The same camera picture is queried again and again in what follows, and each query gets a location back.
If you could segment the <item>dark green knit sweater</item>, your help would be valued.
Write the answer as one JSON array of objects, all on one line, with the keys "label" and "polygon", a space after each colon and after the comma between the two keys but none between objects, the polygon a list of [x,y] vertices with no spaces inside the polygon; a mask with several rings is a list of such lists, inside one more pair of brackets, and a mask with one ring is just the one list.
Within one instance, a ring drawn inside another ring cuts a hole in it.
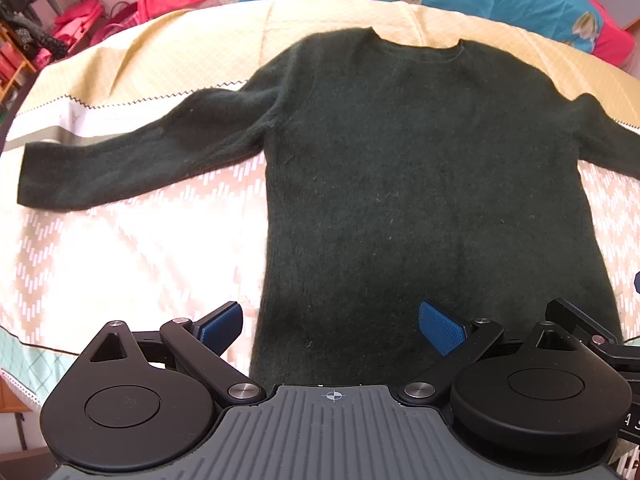
[{"label": "dark green knit sweater", "polygon": [[136,131],[28,144],[17,200],[83,210],[256,154],[268,240],[250,376],[265,387],[418,376],[437,358],[422,302],[526,332],[563,298],[620,331],[577,165],[637,177],[639,138],[475,41],[308,36]]}]

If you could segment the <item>red clothes pile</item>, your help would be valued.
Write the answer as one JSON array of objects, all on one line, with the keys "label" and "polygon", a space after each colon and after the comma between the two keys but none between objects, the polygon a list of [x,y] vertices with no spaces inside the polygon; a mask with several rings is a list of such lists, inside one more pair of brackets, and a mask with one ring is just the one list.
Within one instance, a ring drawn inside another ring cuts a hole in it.
[{"label": "red clothes pile", "polygon": [[118,2],[106,13],[101,0],[82,0],[54,20],[52,35],[66,44],[71,56],[137,24],[136,2]]}]

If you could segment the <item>yellow beige patterned bed cover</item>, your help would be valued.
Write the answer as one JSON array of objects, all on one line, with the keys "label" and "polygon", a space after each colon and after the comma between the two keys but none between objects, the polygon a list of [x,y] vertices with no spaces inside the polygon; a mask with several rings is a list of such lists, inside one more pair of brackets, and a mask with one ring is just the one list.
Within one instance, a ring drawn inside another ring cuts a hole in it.
[{"label": "yellow beige patterned bed cover", "polygon": [[636,78],[565,44],[505,24],[403,2],[262,0],[179,11],[119,32],[47,67],[1,156],[1,343],[78,352],[107,321],[150,330],[227,300],[254,318],[265,266],[265,159],[124,202],[56,214],[20,206],[25,145],[88,143],[163,116],[194,90],[235,89],[314,32],[371,27],[398,44],[472,39],[589,92],[608,114],[639,121]]}]

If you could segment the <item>mint green checked sheet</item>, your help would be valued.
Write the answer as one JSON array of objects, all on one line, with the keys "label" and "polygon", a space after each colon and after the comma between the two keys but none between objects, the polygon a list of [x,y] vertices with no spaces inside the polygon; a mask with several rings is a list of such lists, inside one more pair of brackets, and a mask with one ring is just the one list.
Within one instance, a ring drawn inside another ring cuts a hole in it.
[{"label": "mint green checked sheet", "polygon": [[1,378],[32,411],[39,412],[47,397],[73,365],[73,353],[23,344],[1,329]]}]

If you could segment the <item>wooden storage shelf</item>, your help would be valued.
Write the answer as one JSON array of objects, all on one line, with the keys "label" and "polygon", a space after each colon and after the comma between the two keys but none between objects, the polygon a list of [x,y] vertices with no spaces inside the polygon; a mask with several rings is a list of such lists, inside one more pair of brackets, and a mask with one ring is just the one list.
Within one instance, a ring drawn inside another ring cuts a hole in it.
[{"label": "wooden storage shelf", "polygon": [[1,23],[1,106],[9,108],[17,95],[34,81],[37,71],[17,47],[14,37],[6,24]]}]

